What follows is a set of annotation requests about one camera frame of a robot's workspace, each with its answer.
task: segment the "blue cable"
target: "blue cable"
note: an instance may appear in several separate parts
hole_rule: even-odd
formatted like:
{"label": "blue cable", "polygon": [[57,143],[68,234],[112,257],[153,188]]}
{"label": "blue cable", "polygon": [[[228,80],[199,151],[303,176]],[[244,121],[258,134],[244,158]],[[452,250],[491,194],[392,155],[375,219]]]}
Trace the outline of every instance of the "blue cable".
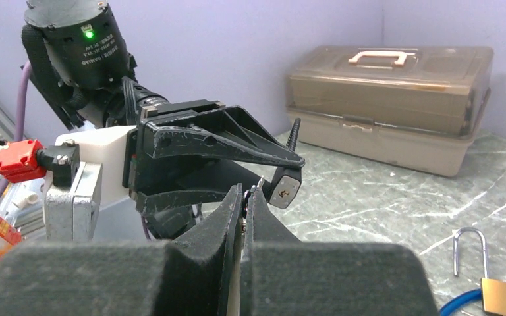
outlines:
{"label": "blue cable", "polygon": [[445,304],[440,310],[439,314],[441,316],[450,316],[454,312],[458,311],[460,308],[465,306],[470,302],[479,301],[482,299],[482,290],[476,289],[472,291],[468,291],[466,293],[462,293],[461,295],[453,298],[449,303]]}

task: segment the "toolbox lid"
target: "toolbox lid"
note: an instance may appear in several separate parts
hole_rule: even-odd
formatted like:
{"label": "toolbox lid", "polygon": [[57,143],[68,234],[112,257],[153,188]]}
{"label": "toolbox lid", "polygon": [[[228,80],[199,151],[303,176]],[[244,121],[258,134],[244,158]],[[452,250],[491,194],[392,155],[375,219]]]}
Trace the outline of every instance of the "toolbox lid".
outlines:
{"label": "toolbox lid", "polygon": [[464,136],[489,88],[489,47],[315,49],[290,75],[304,111]]}

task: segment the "marble tabletop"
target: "marble tabletop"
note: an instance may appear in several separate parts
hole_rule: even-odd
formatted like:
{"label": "marble tabletop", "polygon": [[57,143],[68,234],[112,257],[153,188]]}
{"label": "marble tabletop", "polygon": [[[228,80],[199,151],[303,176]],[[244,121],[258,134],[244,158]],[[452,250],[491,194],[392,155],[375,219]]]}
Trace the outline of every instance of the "marble tabletop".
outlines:
{"label": "marble tabletop", "polygon": [[[464,226],[488,241],[490,278],[506,280],[506,140],[481,132],[454,178],[394,167],[298,143],[303,183],[274,215],[304,241],[391,242],[422,261],[438,307],[480,285],[480,241],[460,241],[461,271],[453,276],[453,235]],[[273,169],[248,165],[270,178]],[[485,315],[475,303],[457,315]]]}

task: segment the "screw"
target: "screw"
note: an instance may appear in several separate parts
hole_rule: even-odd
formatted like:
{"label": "screw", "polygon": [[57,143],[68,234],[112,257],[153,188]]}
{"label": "screw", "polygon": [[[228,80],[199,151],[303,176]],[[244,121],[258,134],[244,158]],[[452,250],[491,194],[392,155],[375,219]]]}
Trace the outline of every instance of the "screw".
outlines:
{"label": "screw", "polygon": [[68,162],[69,162],[69,157],[64,155],[64,156],[57,156],[57,163],[60,164],[60,165],[66,165]]}
{"label": "screw", "polygon": [[64,145],[64,146],[67,146],[67,147],[74,147],[74,145],[75,145],[75,144],[76,144],[76,143],[74,142],[74,140],[65,140],[65,141],[63,142],[63,145]]}

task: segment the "brass padlock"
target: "brass padlock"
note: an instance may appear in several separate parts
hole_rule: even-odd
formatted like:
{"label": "brass padlock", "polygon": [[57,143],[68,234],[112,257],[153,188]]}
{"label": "brass padlock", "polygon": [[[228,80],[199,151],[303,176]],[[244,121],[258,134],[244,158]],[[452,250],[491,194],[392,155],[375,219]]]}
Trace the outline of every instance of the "brass padlock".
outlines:
{"label": "brass padlock", "polygon": [[484,278],[481,280],[482,307],[486,313],[506,316],[506,282],[490,278],[488,263],[488,245],[482,232],[473,227],[461,228],[453,237],[453,273],[459,276],[459,237],[465,232],[475,232],[482,243]]}

